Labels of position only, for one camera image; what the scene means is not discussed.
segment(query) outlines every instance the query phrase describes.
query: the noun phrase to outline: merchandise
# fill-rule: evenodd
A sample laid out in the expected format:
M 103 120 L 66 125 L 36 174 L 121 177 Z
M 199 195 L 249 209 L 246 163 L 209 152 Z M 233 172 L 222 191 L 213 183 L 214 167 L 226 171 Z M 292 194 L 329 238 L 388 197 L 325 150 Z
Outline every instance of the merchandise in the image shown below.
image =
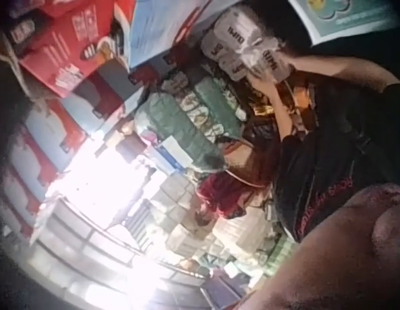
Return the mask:
M 37 79 L 66 97 L 84 78 L 115 56 L 114 0 L 77 0 L 73 9 L 53 17 L 20 59 Z
M 260 42 L 265 32 L 254 12 L 247 6 L 229 8 L 214 25 L 216 37 L 238 54 Z
M 279 42 L 274 37 L 265 37 L 260 43 L 247 47 L 240 58 L 255 75 L 269 78 L 267 71 L 278 82 L 284 81 L 291 73 L 291 68 L 286 66 L 276 55 Z
M 192 160 L 192 165 L 202 171 L 215 169 L 206 163 L 205 156 L 223 158 L 219 149 L 195 127 L 175 98 L 169 94 L 150 95 L 135 114 L 135 131 L 143 141 L 148 140 L 148 133 L 153 134 L 158 142 L 168 138 L 169 147 L 163 147 L 174 158 L 183 158 L 181 161 L 188 158 L 187 163 Z
M 201 40 L 201 51 L 207 58 L 218 62 L 220 58 L 231 50 L 223 41 L 219 40 L 211 30 L 208 31 Z
M 134 68 L 184 41 L 198 21 L 222 12 L 234 0 L 117 0 L 115 13 L 125 34 L 125 55 Z
M 213 234 L 236 258 L 246 258 L 256 252 L 266 237 L 269 226 L 263 210 L 248 208 L 247 214 L 241 218 L 219 218 L 214 225 Z
M 400 25 L 387 0 L 289 0 L 313 45 Z
M 240 81 L 247 75 L 247 68 L 240 55 L 229 52 L 219 59 L 219 67 L 225 71 L 232 81 Z

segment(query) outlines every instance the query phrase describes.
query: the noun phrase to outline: red box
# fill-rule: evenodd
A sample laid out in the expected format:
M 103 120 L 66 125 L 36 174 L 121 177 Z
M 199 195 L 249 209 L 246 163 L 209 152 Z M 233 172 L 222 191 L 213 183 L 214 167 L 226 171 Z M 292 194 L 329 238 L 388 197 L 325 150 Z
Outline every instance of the red box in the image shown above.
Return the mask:
M 61 97 L 114 57 L 109 36 L 114 0 L 77 0 L 67 5 L 62 16 L 57 6 L 41 8 L 50 17 L 58 17 L 20 59 L 22 66 Z

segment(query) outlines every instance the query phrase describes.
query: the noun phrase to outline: product box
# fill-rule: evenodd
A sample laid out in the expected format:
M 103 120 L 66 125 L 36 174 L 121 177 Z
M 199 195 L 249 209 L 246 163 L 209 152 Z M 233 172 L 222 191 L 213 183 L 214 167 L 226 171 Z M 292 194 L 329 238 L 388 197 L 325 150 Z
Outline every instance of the product box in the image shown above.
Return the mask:
M 25 219 L 15 210 L 12 204 L 5 202 L 0 195 L 0 215 L 4 222 L 11 228 L 20 240 L 30 241 L 34 233 L 34 222 L 27 223 Z
M 113 22 L 114 0 L 71 2 L 71 10 L 57 17 L 54 7 L 31 11 L 9 31 L 11 41 L 29 40 L 24 52 L 16 48 L 20 64 L 61 97 L 114 57 L 121 29 Z
M 58 171 L 25 126 L 20 128 L 12 145 L 10 163 L 35 198 L 43 201 Z
M 25 126 L 58 171 L 67 168 L 88 138 L 60 99 L 44 99 L 35 103 L 25 119 Z
M 98 72 L 91 74 L 60 102 L 87 134 L 95 133 L 114 112 L 123 109 L 124 103 Z
M 41 202 L 31 193 L 15 168 L 9 165 L 4 173 L 2 192 L 5 202 L 13 207 L 27 223 L 34 223 Z
M 19 17 L 8 38 L 20 64 L 64 98 L 107 60 L 136 68 L 238 0 L 29 1 L 31 11 L 22 15 L 24 2 L 14 9 Z

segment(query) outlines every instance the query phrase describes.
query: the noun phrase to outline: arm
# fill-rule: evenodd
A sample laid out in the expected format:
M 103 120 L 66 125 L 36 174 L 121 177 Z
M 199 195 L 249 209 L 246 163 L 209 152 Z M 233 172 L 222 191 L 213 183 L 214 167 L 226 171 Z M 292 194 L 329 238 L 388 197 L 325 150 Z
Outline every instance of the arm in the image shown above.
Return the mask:
M 297 70 L 332 76 L 382 92 L 387 86 L 400 83 L 391 72 L 368 60 L 354 57 L 304 56 L 289 62 Z

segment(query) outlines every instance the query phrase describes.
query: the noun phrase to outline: white package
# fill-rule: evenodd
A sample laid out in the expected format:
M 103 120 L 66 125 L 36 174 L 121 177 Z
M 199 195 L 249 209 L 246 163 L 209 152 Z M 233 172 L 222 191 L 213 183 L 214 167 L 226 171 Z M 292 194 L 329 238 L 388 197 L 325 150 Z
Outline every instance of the white package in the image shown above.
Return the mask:
M 240 81 L 247 75 L 247 68 L 238 54 L 232 52 L 223 56 L 219 61 L 219 67 L 225 71 L 232 81 Z
M 226 44 L 215 36 L 213 31 L 207 32 L 203 40 L 201 40 L 200 47 L 203 54 L 214 61 L 219 61 L 230 51 Z
M 247 208 L 247 214 L 240 218 L 219 218 L 213 227 L 213 234 L 238 258 L 238 254 L 245 257 L 253 255 L 269 228 L 270 223 L 266 221 L 262 209 Z
M 276 54 L 278 46 L 276 38 L 266 37 L 260 43 L 246 48 L 241 54 L 241 60 L 254 74 L 269 78 L 265 76 L 269 72 L 277 82 L 282 82 L 291 70 Z
M 233 6 L 214 25 L 214 34 L 238 54 L 257 43 L 265 34 L 254 12 L 247 6 Z

